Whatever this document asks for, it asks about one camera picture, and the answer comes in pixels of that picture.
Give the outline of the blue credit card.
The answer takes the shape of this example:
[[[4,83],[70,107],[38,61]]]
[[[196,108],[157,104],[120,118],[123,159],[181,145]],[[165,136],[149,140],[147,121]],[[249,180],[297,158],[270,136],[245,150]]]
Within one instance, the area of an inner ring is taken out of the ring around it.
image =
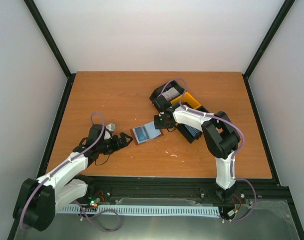
[[[146,128],[143,125],[133,128],[133,133],[138,144],[144,143],[149,139]]]

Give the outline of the brown leather card holder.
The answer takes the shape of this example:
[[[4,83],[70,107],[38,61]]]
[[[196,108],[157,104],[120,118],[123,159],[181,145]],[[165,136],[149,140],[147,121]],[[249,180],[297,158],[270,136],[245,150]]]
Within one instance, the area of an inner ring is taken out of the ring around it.
[[[164,135],[160,129],[155,128],[155,125],[154,125],[153,121],[151,121],[149,123],[146,123],[146,124],[143,124],[143,125],[140,125],[140,126],[145,126],[146,131],[148,133],[149,139],[146,142],[149,142],[149,141],[152,141],[154,139],[160,138],[161,136]],[[133,139],[135,140],[135,144],[140,145],[136,141],[135,135],[133,133],[133,129],[131,130],[131,132],[132,132],[132,135],[133,135]]]

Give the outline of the black bin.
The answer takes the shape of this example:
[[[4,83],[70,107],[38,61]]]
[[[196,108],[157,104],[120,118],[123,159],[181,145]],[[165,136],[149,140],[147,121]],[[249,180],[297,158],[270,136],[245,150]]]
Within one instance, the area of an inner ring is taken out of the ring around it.
[[[190,144],[193,141],[198,140],[202,135],[201,131],[186,124],[178,123],[176,129]]]
[[[169,82],[168,84],[163,84],[162,86],[156,88],[153,90],[152,94],[149,97],[149,100],[152,102],[153,105],[153,100],[159,96],[162,96],[162,93],[170,88],[174,87],[179,93],[180,95],[182,95],[182,93],[184,92],[184,88],[178,84],[178,82],[176,80],[172,80],[171,82]]]

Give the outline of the yellow bin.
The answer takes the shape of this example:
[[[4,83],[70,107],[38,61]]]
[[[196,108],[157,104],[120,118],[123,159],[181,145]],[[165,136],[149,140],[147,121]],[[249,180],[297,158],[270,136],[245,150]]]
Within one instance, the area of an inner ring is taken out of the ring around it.
[[[170,101],[170,103],[172,105],[178,103],[181,99],[182,95],[179,95],[178,97],[174,98],[173,100]],[[182,104],[188,104],[191,108],[193,109],[198,109],[199,107],[201,107],[202,105],[187,91],[182,99]]]

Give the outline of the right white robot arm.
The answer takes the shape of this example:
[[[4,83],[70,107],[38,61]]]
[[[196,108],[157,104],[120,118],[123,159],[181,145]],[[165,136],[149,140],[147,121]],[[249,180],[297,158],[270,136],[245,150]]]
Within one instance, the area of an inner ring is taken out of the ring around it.
[[[203,112],[182,105],[171,104],[160,95],[152,101],[159,113],[154,116],[156,129],[172,129],[187,125],[203,133],[207,149],[215,157],[218,199],[226,200],[235,192],[235,157],[244,145],[244,134],[220,111]]]

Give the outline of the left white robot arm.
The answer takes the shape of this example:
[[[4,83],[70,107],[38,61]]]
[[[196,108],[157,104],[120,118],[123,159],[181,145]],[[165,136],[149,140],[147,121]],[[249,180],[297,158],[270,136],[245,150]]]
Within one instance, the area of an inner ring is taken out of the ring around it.
[[[52,223],[55,215],[74,200],[95,198],[94,186],[77,179],[80,172],[95,163],[99,155],[109,156],[127,147],[133,138],[125,133],[114,135],[112,124],[94,124],[87,137],[73,149],[70,155],[50,172],[26,179],[20,188],[13,218],[19,226],[43,231]]]

